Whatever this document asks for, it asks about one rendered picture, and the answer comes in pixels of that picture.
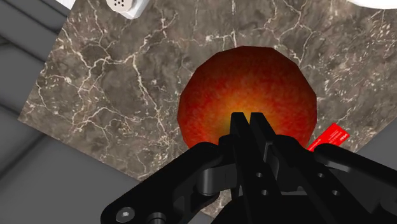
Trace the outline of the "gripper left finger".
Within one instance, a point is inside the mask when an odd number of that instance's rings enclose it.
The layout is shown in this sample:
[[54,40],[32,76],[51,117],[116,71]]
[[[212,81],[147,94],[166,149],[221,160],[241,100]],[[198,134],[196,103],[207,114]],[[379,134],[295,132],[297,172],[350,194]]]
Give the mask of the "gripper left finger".
[[223,190],[238,190],[230,135],[198,143],[110,203],[101,224],[188,224]]

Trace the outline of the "white salt shaker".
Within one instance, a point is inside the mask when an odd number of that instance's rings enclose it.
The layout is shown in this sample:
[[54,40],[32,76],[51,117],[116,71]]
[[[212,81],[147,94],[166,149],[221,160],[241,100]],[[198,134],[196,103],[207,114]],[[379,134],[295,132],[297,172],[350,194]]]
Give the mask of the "white salt shaker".
[[141,16],[150,0],[106,0],[108,6],[129,20]]

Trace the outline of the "red flat card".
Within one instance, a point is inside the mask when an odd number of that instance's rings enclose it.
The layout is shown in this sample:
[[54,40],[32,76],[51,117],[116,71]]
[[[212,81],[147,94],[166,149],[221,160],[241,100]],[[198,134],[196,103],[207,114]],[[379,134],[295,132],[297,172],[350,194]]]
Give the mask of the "red flat card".
[[336,123],[333,123],[307,147],[307,150],[314,151],[318,145],[323,143],[340,146],[349,137],[350,134],[346,130]]

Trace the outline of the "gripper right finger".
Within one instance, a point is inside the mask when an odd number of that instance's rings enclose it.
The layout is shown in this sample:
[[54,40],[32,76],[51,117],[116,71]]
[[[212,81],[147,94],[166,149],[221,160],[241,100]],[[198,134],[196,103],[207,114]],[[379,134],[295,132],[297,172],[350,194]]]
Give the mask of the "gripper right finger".
[[301,186],[326,224],[397,224],[396,170],[329,143],[310,152],[275,134],[261,113],[250,127],[265,161],[278,160],[283,184]]

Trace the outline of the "white round plate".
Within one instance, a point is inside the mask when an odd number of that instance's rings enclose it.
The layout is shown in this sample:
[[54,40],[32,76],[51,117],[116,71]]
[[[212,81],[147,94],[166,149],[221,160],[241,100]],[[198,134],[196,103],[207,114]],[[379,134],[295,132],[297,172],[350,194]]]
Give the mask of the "white round plate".
[[347,0],[352,4],[378,10],[397,9],[397,0]]

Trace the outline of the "red orange apple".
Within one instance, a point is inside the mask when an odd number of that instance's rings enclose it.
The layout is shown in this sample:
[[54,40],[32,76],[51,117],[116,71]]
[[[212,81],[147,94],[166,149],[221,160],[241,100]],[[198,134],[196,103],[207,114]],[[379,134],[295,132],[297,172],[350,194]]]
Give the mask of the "red orange apple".
[[263,113],[276,134],[303,147],[317,123],[317,97],[292,60],[270,47],[240,46],[215,53],[183,89],[177,121],[188,147],[217,143],[233,112]]

